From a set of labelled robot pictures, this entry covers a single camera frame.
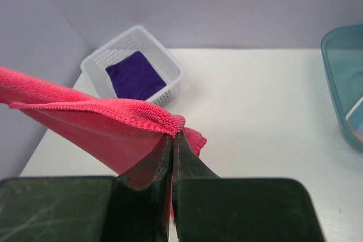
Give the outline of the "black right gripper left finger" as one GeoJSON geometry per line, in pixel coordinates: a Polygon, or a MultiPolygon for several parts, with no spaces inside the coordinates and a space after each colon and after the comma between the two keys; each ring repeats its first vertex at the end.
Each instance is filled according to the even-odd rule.
{"type": "Polygon", "coordinates": [[[172,139],[120,176],[1,182],[2,241],[167,241],[172,139]]]}

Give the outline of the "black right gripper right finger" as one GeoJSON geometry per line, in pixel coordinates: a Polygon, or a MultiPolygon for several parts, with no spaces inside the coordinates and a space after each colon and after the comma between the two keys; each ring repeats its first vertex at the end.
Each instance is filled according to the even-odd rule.
{"type": "Polygon", "coordinates": [[[306,188],[287,178],[221,178],[173,143],[172,208],[180,241],[324,241],[306,188]]]}

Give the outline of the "pink towel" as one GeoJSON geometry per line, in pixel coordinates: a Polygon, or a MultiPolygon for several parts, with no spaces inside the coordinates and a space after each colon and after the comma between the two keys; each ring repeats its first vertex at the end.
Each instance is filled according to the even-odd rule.
{"type": "Polygon", "coordinates": [[[43,79],[1,68],[1,103],[66,138],[122,174],[144,158],[164,134],[185,133],[199,156],[206,138],[185,118],[142,100],[97,99],[43,79]]]}

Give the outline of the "purple towel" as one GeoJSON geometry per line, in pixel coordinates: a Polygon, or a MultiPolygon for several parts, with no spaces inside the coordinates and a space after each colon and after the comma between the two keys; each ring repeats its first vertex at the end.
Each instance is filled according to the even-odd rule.
{"type": "Polygon", "coordinates": [[[118,98],[146,101],[166,86],[140,51],[105,70],[118,98]]]}

